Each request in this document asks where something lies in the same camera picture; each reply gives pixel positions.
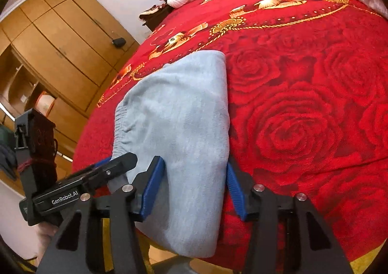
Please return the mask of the person's left hand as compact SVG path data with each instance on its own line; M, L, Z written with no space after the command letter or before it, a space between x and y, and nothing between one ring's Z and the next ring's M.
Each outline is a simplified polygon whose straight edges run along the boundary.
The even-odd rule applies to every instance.
M34 229L38 238L37 264L39 265L45 251L51 242L51 239L57 233L58 227L44 221L35 225Z

